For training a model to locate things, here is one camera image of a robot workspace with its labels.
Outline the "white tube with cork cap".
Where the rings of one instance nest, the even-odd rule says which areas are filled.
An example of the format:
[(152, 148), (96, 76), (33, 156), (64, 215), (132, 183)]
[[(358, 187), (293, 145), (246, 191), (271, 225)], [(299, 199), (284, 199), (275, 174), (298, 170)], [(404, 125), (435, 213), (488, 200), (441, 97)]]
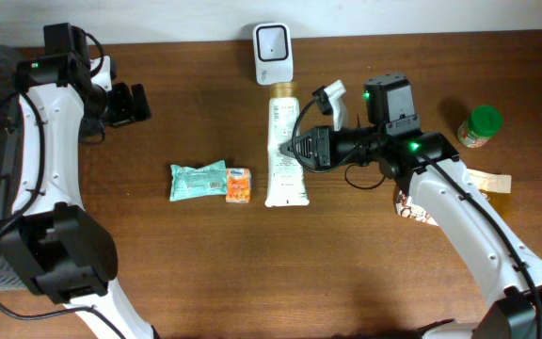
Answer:
[(296, 82), (276, 83), (270, 87), (266, 207), (306, 206), (310, 203), (303, 168), (289, 149), (300, 113), (297, 90)]

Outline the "orange Kleenex tissue pack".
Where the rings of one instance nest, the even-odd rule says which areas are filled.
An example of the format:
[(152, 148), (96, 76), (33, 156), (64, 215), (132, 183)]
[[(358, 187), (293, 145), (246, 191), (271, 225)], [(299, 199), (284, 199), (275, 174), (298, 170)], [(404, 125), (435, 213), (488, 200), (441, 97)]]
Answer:
[(227, 195), (226, 202), (248, 203), (251, 196), (251, 173), (246, 168), (226, 169)]

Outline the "teal snack packet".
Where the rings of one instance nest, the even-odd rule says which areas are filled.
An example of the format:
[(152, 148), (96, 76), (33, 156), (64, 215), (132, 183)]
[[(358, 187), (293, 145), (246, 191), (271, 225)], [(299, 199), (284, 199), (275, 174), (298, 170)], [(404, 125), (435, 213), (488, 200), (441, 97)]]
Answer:
[(225, 196), (228, 193), (224, 160), (195, 169), (171, 165), (169, 200), (178, 202), (206, 196)]

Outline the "brown glutinous rice bag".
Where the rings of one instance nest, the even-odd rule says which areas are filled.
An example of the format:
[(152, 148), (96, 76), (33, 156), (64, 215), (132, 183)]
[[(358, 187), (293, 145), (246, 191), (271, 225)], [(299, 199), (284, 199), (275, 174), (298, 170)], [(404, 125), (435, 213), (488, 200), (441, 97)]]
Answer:
[[(470, 192), (475, 186), (483, 199), (494, 210), (494, 215), (506, 219), (511, 209), (510, 194), (512, 189), (512, 176), (509, 174), (493, 174), (477, 169), (467, 169), (469, 177), (464, 180), (464, 189)], [(410, 218), (416, 221), (438, 226), (432, 212), (440, 207), (446, 208), (446, 213), (451, 216), (454, 213), (461, 213), (457, 207), (458, 193), (449, 184), (441, 189), (434, 196), (411, 197), (399, 191), (395, 196), (395, 212), (402, 218)]]

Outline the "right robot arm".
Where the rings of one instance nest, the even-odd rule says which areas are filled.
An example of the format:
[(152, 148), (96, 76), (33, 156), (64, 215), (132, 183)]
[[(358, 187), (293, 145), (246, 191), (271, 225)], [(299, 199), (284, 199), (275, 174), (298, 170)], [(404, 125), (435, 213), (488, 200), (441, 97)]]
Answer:
[(402, 73), (363, 85), (367, 127), (293, 131), (279, 149), (305, 170), (377, 163), (435, 220), (480, 286), (488, 306), (477, 323), (446, 319), (394, 338), (542, 338), (542, 259), (483, 197), (458, 151), (441, 133), (425, 133)]

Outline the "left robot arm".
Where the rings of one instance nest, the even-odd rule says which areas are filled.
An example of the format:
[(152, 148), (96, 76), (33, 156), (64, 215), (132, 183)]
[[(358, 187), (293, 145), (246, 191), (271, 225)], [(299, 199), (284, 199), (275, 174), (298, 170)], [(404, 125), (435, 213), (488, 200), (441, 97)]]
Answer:
[(0, 254), (57, 315), (78, 315), (100, 338), (153, 338), (120, 287), (111, 234), (84, 209), (78, 175), (80, 143), (151, 117), (145, 90), (118, 82), (110, 56), (91, 58), (94, 38), (82, 28), (50, 24), (43, 35), (43, 55), (14, 75), (22, 168), (11, 214), (0, 220)]

